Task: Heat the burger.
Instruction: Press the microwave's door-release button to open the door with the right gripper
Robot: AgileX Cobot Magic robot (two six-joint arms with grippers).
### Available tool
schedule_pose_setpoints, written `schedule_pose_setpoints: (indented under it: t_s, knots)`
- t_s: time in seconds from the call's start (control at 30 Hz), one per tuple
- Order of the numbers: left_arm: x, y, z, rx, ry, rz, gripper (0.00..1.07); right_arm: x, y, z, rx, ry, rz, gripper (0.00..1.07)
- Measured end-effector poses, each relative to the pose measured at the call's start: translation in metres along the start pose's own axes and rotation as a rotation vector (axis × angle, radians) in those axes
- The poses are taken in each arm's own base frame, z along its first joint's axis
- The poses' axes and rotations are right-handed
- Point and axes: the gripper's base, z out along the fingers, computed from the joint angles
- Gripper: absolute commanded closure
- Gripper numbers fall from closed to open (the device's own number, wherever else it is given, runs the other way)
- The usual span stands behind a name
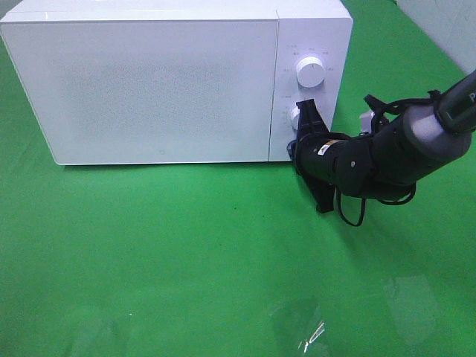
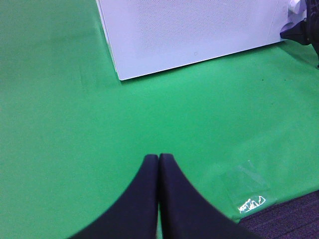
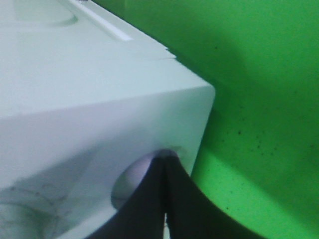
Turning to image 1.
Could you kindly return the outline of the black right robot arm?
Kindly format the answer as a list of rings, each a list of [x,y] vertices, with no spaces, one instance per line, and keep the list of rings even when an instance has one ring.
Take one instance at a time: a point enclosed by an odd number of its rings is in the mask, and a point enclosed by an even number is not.
[[[355,137],[327,129],[314,100],[296,104],[299,117],[289,156],[319,213],[340,195],[402,205],[421,178],[465,155],[475,131],[475,74],[441,93],[385,103],[365,97],[370,131]]]

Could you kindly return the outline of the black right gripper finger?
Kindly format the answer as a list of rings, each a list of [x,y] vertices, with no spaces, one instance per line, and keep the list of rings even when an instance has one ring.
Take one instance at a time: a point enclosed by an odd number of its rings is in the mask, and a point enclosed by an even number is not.
[[[291,160],[292,165],[295,172],[302,178],[304,184],[312,194],[316,204],[316,211],[319,213],[329,213],[334,211],[334,185],[310,176],[310,174],[305,173],[303,169],[299,167],[296,161],[296,146],[297,141],[295,144],[295,156],[293,160]]]
[[[329,133],[313,99],[296,102],[296,106],[299,109],[297,138],[304,138],[306,135],[316,136]]]

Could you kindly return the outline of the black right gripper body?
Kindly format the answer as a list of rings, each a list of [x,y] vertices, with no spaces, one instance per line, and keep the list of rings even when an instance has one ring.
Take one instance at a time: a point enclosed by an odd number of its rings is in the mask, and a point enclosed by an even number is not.
[[[351,186],[350,141],[343,133],[298,131],[292,144],[297,173],[308,186]]]

